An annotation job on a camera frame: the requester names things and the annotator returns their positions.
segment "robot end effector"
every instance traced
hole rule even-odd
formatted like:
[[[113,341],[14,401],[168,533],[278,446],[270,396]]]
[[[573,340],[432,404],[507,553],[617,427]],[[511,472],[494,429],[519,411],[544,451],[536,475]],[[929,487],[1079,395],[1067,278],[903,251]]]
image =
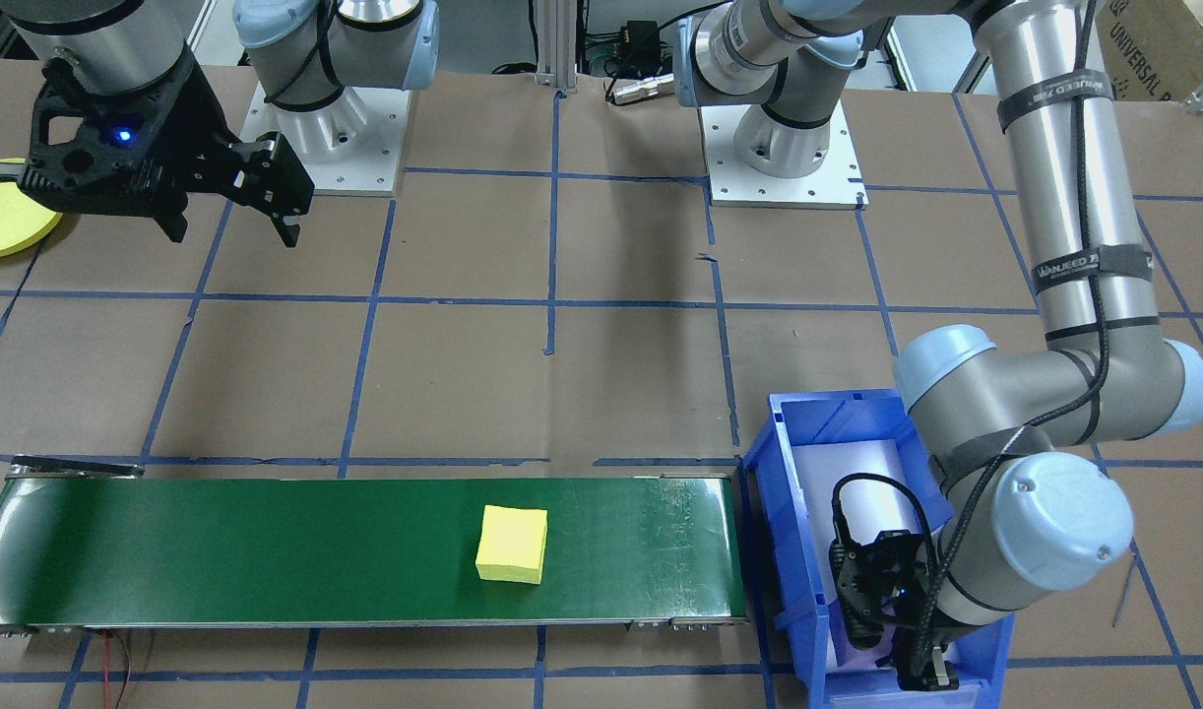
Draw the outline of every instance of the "robot end effector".
[[[313,181],[282,135],[242,143],[176,20],[144,0],[0,0],[43,59],[29,160],[0,181],[57,212],[152,217],[170,240],[186,234],[189,193],[218,193],[273,221],[294,247]],[[52,135],[79,120],[73,138]]]

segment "blue storage bin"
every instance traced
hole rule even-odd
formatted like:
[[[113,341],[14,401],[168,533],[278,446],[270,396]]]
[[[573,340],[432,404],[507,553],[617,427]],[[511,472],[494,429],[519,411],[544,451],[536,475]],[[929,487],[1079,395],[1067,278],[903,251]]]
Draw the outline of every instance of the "blue storage bin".
[[[930,475],[917,427],[903,412],[899,391],[828,391],[769,396],[772,416],[751,445],[745,469],[755,475],[764,516],[772,530],[783,610],[777,628],[789,634],[794,673],[808,686],[810,708],[902,707],[905,709],[996,709],[1012,637],[1012,616],[956,642],[956,691],[899,690],[893,672],[828,674],[831,607],[820,583],[822,555],[814,550],[807,498],[794,466],[802,445],[893,441],[908,489],[921,501],[930,524],[952,516],[952,504]],[[818,513],[830,513],[830,504]]]

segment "metal mounting plate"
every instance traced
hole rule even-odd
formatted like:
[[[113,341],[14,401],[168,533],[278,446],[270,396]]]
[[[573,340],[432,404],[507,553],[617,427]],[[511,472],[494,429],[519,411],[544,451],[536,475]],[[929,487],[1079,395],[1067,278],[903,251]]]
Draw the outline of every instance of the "metal mounting plate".
[[[701,108],[701,148],[711,177],[711,203],[723,207],[854,209],[869,205],[859,159],[842,105],[830,118],[834,138],[820,170],[805,178],[781,179],[746,165],[733,148],[733,132],[749,106]]]
[[[301,156],[313,184],[314,194],[336,194],[344,197],[395,197],[399,184],[401,156],[404,152],[404,130],[409,125],[411,93],[399,89],[365,89],[355,93],[369,110],[369,126],[362,138],[349,147],[349,156],[336,163],[309,163]],[[273,111],[265,105],[265,89],[256,84],[251,107],[238,136],[255,140],[261,134],[278,130]]]

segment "velcro strap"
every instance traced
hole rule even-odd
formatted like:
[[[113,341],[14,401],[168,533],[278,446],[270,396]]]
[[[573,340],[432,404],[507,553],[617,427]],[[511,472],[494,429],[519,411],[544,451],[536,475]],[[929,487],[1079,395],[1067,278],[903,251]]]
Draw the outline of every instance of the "velcro strap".
[[[1106,72],[1096,69],[1079,69],[1077,72],[1045,78],[1038,84],[1030,84],[1019,93],[1000,102],[996,113],[1000,117],[1000,130],[1006,131],[1012,122],[1031,111],[1044,106],[1060,104],[1062,100],[1114,99],[1114,87]]]
[[[985,463],[994,461],[1013,436],[1017,436],[1017,439],[1008,447],[1008,453],[1002,455],[1006,461],[1053,449],[1048,435],[1033,426],[1021,426],[1020,435],[1017,430],[989,432],[956,445],[942,461],[938,457],[931,457],[931,462],[943,473],[943,481],[938,484],[938,489],[943,490],[943,495],[952,492],[958,481],[982,468]]]
[[[1151,282],[1151,254],[1138,243],[1094,247],[1043,261],[1030,274],[1035,278],[1035,293],[1089,277],[1130,277]]]

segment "yellow round pad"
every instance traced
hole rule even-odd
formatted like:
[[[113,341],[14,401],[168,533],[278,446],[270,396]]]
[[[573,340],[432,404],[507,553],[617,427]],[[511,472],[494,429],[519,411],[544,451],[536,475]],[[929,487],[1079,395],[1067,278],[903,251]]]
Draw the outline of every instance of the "yellow round pad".
[[[0,163],[23,163],[20,158]],[[63,214],[25,197],[13,182],[0,182],[0,256],[7,256],[37,243],[54,229]]]

